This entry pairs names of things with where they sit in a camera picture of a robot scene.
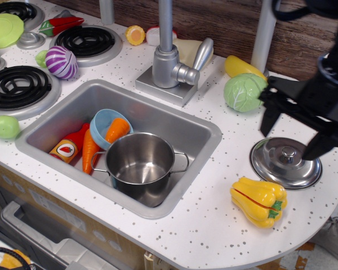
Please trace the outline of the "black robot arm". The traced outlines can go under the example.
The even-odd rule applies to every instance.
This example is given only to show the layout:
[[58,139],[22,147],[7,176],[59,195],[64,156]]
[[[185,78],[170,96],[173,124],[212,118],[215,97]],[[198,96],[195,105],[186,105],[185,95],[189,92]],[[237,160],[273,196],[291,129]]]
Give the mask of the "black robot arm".
[[[272,1],[271,10],[280,21],[316,15],[326,23],[338,22],[338,1],[305,1],[304,7],[292,11],[281,11],[279,1]],[[323,52],[318,57],[315,75],[306,81],[270,76],[268,86],[259,97],[266,108],[260,127],[263,135],[269,134],[281,114],[317,132],[304,149],[305,160],[314,160],[338,147],[338,29],[333,34],[333,42],[317,27],[314,32]]]

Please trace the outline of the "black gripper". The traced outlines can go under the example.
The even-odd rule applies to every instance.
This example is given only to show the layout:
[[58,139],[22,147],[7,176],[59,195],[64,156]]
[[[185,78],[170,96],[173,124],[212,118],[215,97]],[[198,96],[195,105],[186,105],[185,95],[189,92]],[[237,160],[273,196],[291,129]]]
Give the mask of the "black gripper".
[[266,108],[260,131],[267,137],[282,113],[318,133],[304,150],[315,160],[338,147],[338,56],[322,56],[316,74],[307,81],[270,76],[260,99]]

